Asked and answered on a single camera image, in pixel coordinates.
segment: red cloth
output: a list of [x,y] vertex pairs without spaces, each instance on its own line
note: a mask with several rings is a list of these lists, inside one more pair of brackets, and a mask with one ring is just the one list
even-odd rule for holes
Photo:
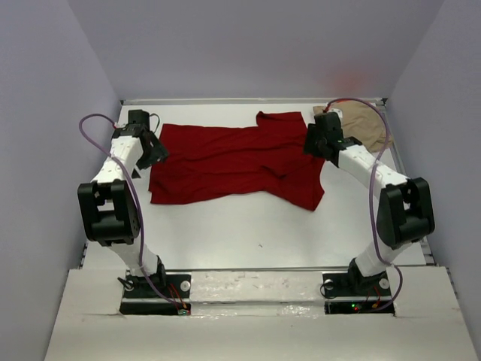
[[256,120],[248,128],[165,124],[160,141],[171,155],[152,167],[151,202],[184,205],[264,190],[314,211],[324,194],[324,159],[302,153],[301,113],[259,112]]

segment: beige cloth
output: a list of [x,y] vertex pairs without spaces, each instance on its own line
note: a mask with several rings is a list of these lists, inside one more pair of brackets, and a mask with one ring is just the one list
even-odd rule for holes
[[[367,105],[347,101],[334,103],[333,109],[343,112],[341,125],[345,137],[356,137],[371,152],[378,152],[386,140],[386,129],[379,115]],[[324,107],[313,107],[314,114],[322,113]]]

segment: gray wall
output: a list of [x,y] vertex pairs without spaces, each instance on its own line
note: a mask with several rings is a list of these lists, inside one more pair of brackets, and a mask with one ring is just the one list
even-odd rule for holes
[[119,105],[66,0],[2,2],[0,34],[0,359],[42,360],[83,246],[77,185],[101,161],[77,123]]
[[431,183],[436,260],[481,355],[481,2],[446,0],[388,102],[409,175]]
[[387,96],[442,0],[69,0],[121,99]]

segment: tan fabric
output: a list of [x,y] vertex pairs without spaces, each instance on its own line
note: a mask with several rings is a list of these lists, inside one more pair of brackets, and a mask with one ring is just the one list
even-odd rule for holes
[[[343,112],[342,127],[345,137],[356,137],[371,152],[378,152],[386,140],[386,130],[379,115],[359,102],[341,102],[332,105]],[[313,107],[314,114],[322,113],[324,107]]]

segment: red fabric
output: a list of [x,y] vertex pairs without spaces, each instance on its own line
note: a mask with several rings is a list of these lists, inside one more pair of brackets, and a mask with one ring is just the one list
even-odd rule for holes
[[150,173],[151,202],[184,205],[264,190],[314,211],[324,190],[324,159],[302,153],[307,128],[301,113],[264,114],[257,126],[162,127],[170,152]]

